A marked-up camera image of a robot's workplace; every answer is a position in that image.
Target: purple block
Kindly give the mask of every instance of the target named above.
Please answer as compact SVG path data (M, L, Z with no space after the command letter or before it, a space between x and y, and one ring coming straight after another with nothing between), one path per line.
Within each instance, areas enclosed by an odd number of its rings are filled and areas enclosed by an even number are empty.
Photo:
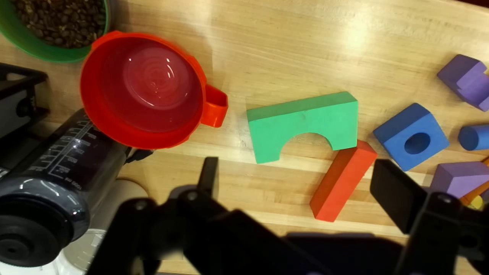
M465 54L455 54L439 71L438 77L467 103L489 109L489 76L485 65Z
M441 190L459 198L487 180L489 168L481 161L439 163L429 190Z

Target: blue cube with hole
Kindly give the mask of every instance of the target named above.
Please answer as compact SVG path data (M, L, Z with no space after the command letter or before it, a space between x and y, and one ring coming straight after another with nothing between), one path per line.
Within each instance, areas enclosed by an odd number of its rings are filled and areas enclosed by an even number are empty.
M420 103L410 103L377 126L372 134L403 171L447 146L438 122Z

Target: cup handle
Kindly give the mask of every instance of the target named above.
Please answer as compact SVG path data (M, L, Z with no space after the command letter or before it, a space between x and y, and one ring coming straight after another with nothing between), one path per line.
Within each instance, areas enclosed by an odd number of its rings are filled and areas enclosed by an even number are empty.
M99 47L100 44L103 44L103 42L106 42L106 41L109 41L109 39L112 39L112 38L122 36L122 35L123 35L123 32L119 32L119 30L111 30L111 32L108 32L108 33L103 33L102 36L99 36L97 39L94 39L94 41L91 42L91 48L96 48L96 47Z
M212 85L206 85L204 93L206 100L200 122L215 128L221 126L227 113L227 94Z

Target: blue block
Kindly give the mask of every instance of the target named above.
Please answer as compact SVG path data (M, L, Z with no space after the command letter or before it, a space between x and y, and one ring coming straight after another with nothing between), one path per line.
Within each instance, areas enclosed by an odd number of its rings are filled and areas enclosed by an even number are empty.
M487 149L489 148L489 125L465 125L458 132L459 145L467 149Z
M403 171L447 146L439 125L420 103L410 103L377 126L372 134Z

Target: green arch block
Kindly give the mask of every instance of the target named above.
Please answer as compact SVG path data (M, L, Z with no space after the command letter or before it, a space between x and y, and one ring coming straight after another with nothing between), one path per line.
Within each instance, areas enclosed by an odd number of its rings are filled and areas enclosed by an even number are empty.
M279 158L294 135L316 132L331 149L355 146L357 100L348 91L247 109L247 125L256 163Z

